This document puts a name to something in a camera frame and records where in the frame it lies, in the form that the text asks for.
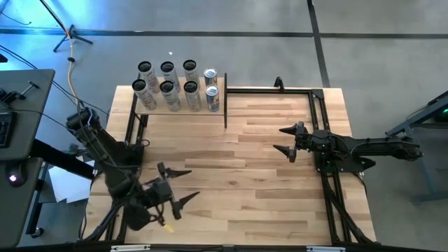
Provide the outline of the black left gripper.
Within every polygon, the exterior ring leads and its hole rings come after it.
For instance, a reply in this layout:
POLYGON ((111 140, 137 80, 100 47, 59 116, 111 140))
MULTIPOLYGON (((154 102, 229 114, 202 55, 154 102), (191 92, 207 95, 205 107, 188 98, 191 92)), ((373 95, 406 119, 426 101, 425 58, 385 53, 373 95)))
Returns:
POLYGON ((150 206, 156 207, 166 202, 171 204, 173 216, 176 220, 181 219, 181 211, 183 207, 200 192, 194 192, 179 200, 174 199, 172 188, 168 179, 174 179, 191 173, 191 170, 175 170, 166 167, 163 162, 157 164, 157 170, 161 178, 155 178, 150 181, 150 206))

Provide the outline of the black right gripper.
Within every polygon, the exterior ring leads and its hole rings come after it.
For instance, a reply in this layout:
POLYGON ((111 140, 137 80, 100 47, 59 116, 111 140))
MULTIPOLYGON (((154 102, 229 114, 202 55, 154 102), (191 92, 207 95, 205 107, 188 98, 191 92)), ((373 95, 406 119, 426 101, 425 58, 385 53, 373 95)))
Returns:
POLYGON ((308 152, 321 150, 321 143, 313 134, 304 132, 296 134, 297 127, 298 124, 295 123, 293 126, 279 129, 279 131, 282 133, 295 135, 294 147, 273 145, 275 149, 283 153, 288 158, 288 161, 290 163, 295 162, 297 156, 297 149, 306 150, 308 152))

